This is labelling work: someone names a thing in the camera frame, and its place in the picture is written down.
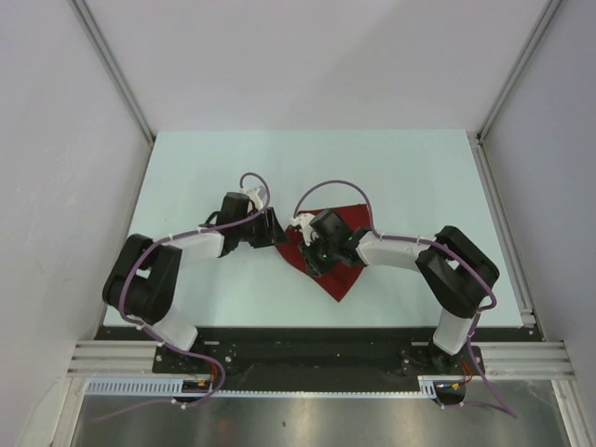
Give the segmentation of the red cloth napkin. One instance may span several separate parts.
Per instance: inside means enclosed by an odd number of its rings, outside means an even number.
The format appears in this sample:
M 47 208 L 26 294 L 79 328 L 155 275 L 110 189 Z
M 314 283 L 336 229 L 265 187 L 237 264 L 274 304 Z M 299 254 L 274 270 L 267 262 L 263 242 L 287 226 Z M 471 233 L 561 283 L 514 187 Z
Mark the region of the red cloth napkin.
M 371 223 L 364 204 L 334 207 L 332 210 L 339 214 L 351 230 L 369 226 Z M 290 242 L 278 245 L 278 253 L 289 265 L 308 277 L 305 258 L 299 251 L 299 244 L 304 241 L 302 234 L 290 225 L 286 226 L 285 234 L 290 238 Z M 362 266 L 346 266 L 341 261 L 337 261 L 329 273 L 322 277 L 311 277 L 311 279 L 339 303 L 356 283 L 362 270 Z

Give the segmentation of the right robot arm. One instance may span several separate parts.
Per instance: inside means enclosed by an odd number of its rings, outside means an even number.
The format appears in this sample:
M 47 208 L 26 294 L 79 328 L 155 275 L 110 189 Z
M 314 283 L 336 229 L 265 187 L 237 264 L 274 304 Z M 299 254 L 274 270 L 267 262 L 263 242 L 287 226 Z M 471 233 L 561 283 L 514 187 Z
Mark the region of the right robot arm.
M 367 226 L 350 228 L 331 209 L 301 213 L 291 226 L 302 234 L 299 251 L 312 278 L 328 275 L 339 264 L 419 272 L 441 306 L 428 361 L 439 373 L 452 373 L 462 364 L 462 349 L 483 311 L 482 302 L 494 297 L 500 277 L 493 261 L 462 231 L 445 226 L 432 239 L 380 234 Z

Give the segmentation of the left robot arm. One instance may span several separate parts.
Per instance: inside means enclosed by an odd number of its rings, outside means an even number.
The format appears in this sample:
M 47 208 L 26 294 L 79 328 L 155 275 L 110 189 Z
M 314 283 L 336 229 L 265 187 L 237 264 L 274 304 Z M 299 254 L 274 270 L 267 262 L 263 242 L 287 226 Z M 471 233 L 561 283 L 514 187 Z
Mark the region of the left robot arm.
M 172 345 L 173 360 L 186 372 L 199 370 L 205 348 L 195 343 L 198 330 L 174 304 L 181 270 L 230 254 L 241 243 L 255 249 L 289 241 L 269 206 L 263 186 L 229 192 L 219 210 L 196 230 L 154 241 L 134 234 L 126 240 L 102 289 L 102 300 L 125 320 Z

